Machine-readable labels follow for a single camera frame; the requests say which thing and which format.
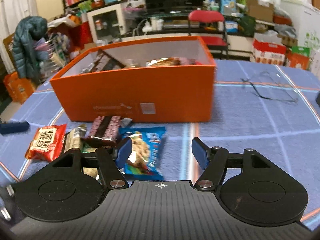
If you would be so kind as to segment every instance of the curtain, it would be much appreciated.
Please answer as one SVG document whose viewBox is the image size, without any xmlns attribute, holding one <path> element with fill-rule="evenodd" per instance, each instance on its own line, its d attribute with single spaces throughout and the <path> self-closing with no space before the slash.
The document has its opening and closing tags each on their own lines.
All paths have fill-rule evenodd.
<svg viewBox="0 0 320 240">
<path fill-rule="evenodd" d="M 0 0 L 0 55 L 8 73 L 14 72 L 15 68 L 4 47 L 3 40 L 15 32 L 20 20 L 36 15 L 36 0 Z"/>
</svg>

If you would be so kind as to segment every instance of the blue snack bag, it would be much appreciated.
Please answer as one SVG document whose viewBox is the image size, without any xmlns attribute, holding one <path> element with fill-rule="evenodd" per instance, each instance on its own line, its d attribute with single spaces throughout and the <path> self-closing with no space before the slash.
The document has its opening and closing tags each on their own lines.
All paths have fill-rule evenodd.
<svg viewBox="0 0 320 240">
<path fill-rule="evenodd" d="M 124 173 L 136 179 L 152 176 L 154 180 L 161 180 L 157 166 L 165 127 L 120 128 L 119 133 L 122 139 L 130 137 L 132 140 L 132 152 L 124 166 Z"/>
</svg>

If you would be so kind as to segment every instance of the white appliance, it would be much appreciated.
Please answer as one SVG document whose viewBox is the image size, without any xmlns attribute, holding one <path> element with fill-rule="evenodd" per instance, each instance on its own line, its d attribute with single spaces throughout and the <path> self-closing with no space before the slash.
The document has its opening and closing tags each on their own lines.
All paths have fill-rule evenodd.
<svg viewBox="0 0 320 240">
<path fill-rule="evenodd" d="M 36 0 L 38 15 L 51 20 L 64 14 L 64 5 L 62 0 Z"/>
<path fill-rule="evenodd" d="M 320 48 L 320 10 L 299 0 L 281 0 L 280 7 L 287 11 L 297 31 L 298 46 Z"/>
</svg>

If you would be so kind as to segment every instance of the snack wrapper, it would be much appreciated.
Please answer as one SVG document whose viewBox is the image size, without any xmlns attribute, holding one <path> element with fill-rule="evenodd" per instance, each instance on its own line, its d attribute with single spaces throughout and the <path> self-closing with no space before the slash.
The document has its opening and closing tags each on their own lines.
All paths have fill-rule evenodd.
<svg viewBox="0 0 320 240">
<path fill-rule="evenodd" d="M 92 124 L 89 136 L 84 139 L 91 147 L 115 146 L 123 117 L 98 116 Z"/>
<path fill-rule="evenodd" d="M 67 124 L 38 128 L 25 157 L 52 162 L 59 157 Z"/>
<path fill-rule="evenodd" d="M 122 69 L 126 67 L 126 65 L 122 64 L 102 49 L 98 50 L 97 56 L 93 63 L 94 65 L 90 69 L 90 73 L 105 70 Z"/>
<path fill-rule="evenodd" d="M 185 57 L 166 57 L 147 61 L 147 67 L 196 65 L 194 59 Z"/>
<path fill-rule="evenodd" d="M 162 180 L 157 167 L 165 127 L 120 128 L 119 132 L 122 139 L 130 137 L 132 140 L 132 152 L 123 172 L 135 179 Z"/>
<path fill-rule="evenodd" d="M 65 147 L 64 152 L 72 149 L 72 148 L 79 148 L 80 151 L 83 148 L 83 143 L 81 138 L 85 136 L 87 132 L 87 125 L 81 124 L 78 127 L 72 129 L 65 138 Z"/>
</svg>

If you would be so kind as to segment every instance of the metal screw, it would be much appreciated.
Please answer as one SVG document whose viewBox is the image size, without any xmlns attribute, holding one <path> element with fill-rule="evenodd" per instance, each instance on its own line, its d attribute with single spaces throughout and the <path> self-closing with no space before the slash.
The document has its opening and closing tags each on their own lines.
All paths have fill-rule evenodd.
<svg viewBox="0 0 320 240">
<path fill-rule="evenodd" d="M 120 179 L 115 179 L 110 182 L 110 186 L 114 188 L 120 188 L 120 187 L 123 187 L 124 185 L 125 185 L 125 182 Z"/>
<path fill-rule="evenodd" d="M 212 186 L 213 186 L 213 182 L 210 181 L 210 180 L 204 179 L 204 180 L 199 181 L 199 182 L 198 182 L 198 185 L 199 185 L 199 187 L 201 187 L 201 188 L 209 188 L 209 187 L 212 187 Z"/>
</svg>

